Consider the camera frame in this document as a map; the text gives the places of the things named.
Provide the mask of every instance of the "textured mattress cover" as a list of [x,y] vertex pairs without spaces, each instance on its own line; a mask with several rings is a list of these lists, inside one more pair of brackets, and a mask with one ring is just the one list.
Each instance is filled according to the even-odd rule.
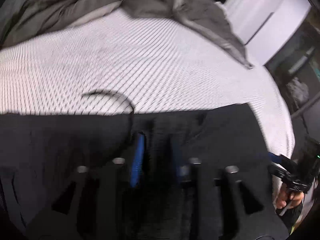
[[133,19],[122,9],[79,27],[0,51],[0,113],[128,112],[126,102],[84,96],[115,90],[137,113],[249,103],[268,149],[291,157],[288,109],[271,75],[248,70],[198,33],[170,19]]

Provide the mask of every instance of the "black cable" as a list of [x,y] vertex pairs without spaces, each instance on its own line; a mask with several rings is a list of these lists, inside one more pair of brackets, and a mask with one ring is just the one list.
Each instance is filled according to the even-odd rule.
[[110,96],[110,97],[117,97],[116,99],[118,100],[119,98],[124,98],[124,100],[121,102],[127,102],[129,107],[131,108],[131,112],[129,113],[129,130],[128,130],[128,135],[126,137],[126,139],[124,140],[124,143],[121,144],[121,146],[115,151],[114,154],[112,154],[111,156],[108,156],[108,158],[104,159],[101,162],[101,166],[105,165],[106,162],[112,160],[113,158],[118,157],[118,155],[123,151],[123,149],[129,145],[132,142],[132,128],[133,128],[133,118],[134,118],[134,111],[135,111],[135,106],[132,103],[132,101],[126,97],[124,94],[119,93],[118,91],[112,91],[112,90],[95,90],[92,92],[88,92],[88,93],[84,93],[82,94],[82,97],[86,97],[86,96],[92,96],[92,95],[103,95],[103,96]]

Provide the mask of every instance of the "finger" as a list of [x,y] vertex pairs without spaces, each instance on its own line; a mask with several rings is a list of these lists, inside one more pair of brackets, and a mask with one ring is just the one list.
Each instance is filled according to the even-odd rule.
[[301,203],[301,200],[293,200],[291,202],[291,205],[289,206],[289,209],[295,208],[296,206],[299,206]]
[[281,200],[287,200],[288,199],[288,194],[285,190],[281,190],[279,195],[278,195],[278,199],[281,199]]
[[279,208],[279,209],[284,208],[286,205],[287,205],[287,203],[284,200],[279,200],[279,201],[276,202],[276,207]]
[[298,192],[296,194],[294,194],[292,200],[297,200],[297,201],[301,201],[304,198],[304,193],[303,192]]

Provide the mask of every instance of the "black strap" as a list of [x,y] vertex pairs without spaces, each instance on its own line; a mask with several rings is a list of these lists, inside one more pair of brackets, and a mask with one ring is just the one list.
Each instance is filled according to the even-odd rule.
[[87,178],[87,172],[79,173],[77,172],[76,176],[76,190],[73,195],[70,209],[68,213],[68,217],[70,220],[76,225],[77,224],[77,215],[79,210],[79,203],[81,199],[82,190],[84,188],[86,178]]
[[2,209],[3,212],[7,213],[7,206],[5,204],[4,192],[3,192],[3,188],[2,188],[1,179],[0,179],[0,208]]
[[116,184],[117,165],[107,163],[98,172],[100,187],[97,195],[96,223],[97,240],[117,239],[116,228]]
[[0,180],[4,192],[5,203],[10,221],[21,231],[25,231],[25,225],[22,220],[20,206],[14,192],[13,180],[14,172],[10,169],[0,169]]
[[117,149],[113,155],[108,156],[108,158],[104,158],[103,160],[101,160],[102,165],[100,167],[102,167],[103,165],[105,165],[105,163],[109,162],[110,160],[112,160],[113,158],[116,158],[119,156],[119,154],[128,146],[131,144],[132,142],[132,128],[133,128],[133,119],[134,119],[134,111],[135,111],[135,106],[132,103],[132,101],[129,99],[129,97],[127,97],[126,95],[118,92],[118,91],[113,91],[113,90],[94,90],[88,93],[84,93],[82,94],[81,97],[90,97],[93,95],[102,95],[102,96],[109,96],[112,98],[116,98],[116,100],[120,101],[120,104],[123,104],[124,102],[126,102],[128,104],[128,106],[131,108],[131,112],[129,113],[129,130],[128,130],[128,135],[124,140],[124,143],[119,147],[119,149]]
[[14,240],[28,240],[9,220],[7,212],[0,208],[0,233]]

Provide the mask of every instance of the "mattress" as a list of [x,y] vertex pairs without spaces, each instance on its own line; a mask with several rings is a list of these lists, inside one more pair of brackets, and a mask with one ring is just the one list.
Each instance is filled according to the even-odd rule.
[[100,114],[214,109],[248,103],[268,150],[291,157],[292,124],[265,67],[246,69],[171,19],[134,19],[122,9],[0,51],[0,114]]

